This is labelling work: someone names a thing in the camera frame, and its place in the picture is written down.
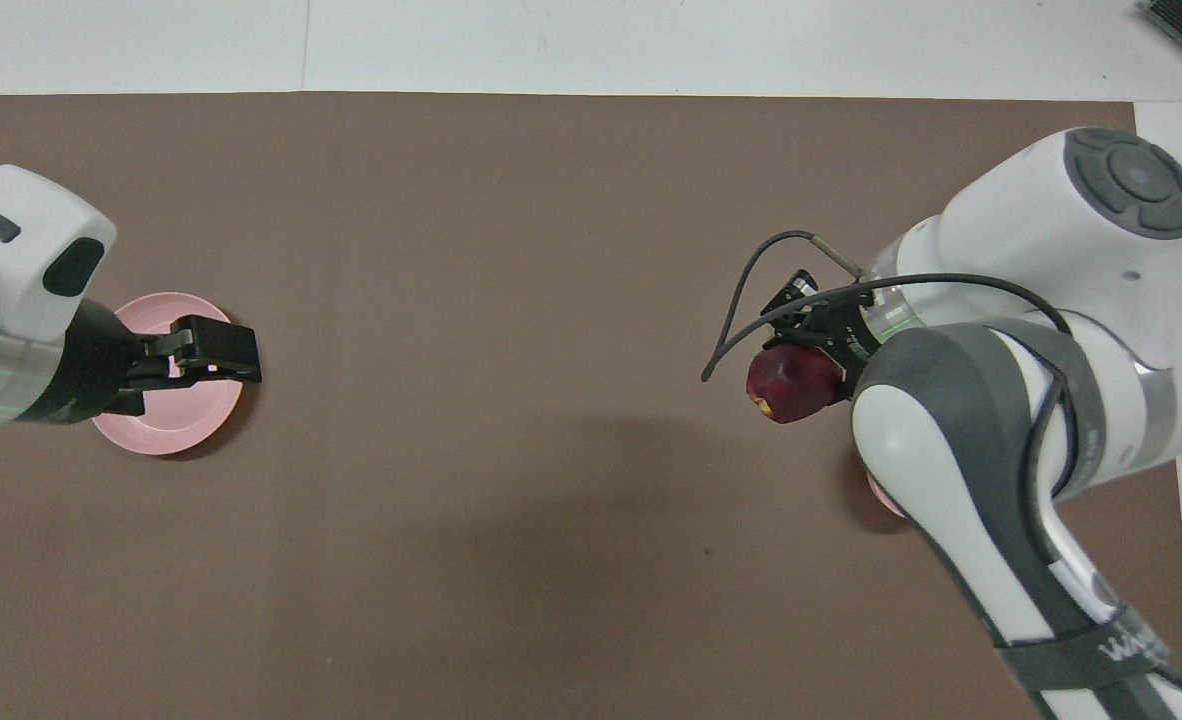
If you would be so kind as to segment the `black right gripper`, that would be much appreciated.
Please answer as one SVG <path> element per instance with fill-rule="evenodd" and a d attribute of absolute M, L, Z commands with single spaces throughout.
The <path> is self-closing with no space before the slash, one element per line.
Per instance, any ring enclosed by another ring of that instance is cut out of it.
<path fill-rule="evenodd" d="M 764 343 L 765 385 L 856 385 L 876 351 L 862 310 L 869 291 L 819 287 L 806 270 L 782 284 L 764 314 L 773 314 Z"/>

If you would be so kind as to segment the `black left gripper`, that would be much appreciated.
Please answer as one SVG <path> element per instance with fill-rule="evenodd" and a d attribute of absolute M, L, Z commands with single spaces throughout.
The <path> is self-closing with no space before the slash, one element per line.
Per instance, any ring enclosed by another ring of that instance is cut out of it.
<path fill-rule="evenodd" d="M 180 367 L 259 367 L 256 332 L 208 316 L 186 314 L 173 324 Z M 157 335 L 130 331 L 110 307 L 83 300 L 76 307 L 59 365 L 39 397 L 19 416 L 21 423 L 74 424 L 100 414 L 139 416 L 144 393 L 180 389 L 170 359 L 152 352 Z M 203 382 L 259 384 L 258 372 L 187 372 L 187 385 Z"/>

